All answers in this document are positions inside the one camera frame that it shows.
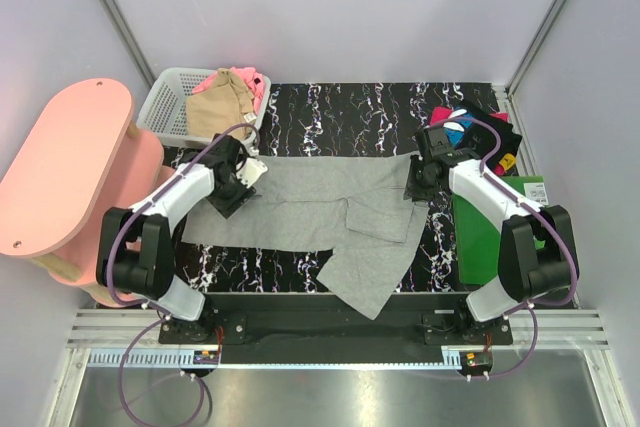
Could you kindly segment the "grey t shirt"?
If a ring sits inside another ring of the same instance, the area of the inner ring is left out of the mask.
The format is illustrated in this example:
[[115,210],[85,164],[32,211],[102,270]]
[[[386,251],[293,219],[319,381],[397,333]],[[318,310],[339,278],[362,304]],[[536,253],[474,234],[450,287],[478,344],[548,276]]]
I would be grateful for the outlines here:
[[184,242],[330,251],[319,282],[374,320],[411,266],[429,209],[405,198],[410,157],[267,157],[257,193],[225,219],[206,200]]

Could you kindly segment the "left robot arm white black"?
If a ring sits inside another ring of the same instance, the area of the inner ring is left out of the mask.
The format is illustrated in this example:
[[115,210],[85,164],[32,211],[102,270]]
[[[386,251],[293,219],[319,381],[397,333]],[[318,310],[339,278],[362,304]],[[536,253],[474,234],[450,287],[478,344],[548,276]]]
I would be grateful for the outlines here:
[[255,193],[267,166],[230,135],[216,135],[194,152],[143,200],[110,208],[103,216],[96,266],[97,283],[111,300],[128,307],[148,304],[181,320],[181,331],[196,343],[215,333],[202,293],[175,273],[173,235],[202,200],[223,218],[231,217]]

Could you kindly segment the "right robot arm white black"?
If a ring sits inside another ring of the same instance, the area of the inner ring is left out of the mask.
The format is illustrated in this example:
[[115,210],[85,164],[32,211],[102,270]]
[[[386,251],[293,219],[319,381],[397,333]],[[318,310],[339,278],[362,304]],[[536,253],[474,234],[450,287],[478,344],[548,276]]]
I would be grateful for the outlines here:
[[526,198],[496,176],[488,159],[499,152],[501,137],[492,126],[474,122],[496,141],[483,157],[454,148],[440,126],[414,135],[418,152],[410,158],[404,194],[414,202],[429,201],[441,191],[458,195],[500,234],[497,275],[455,310],[455,334],[470,344],[486,336],[492,322],[520,309],[570,303],[579,280],[570,214],[559,205]]

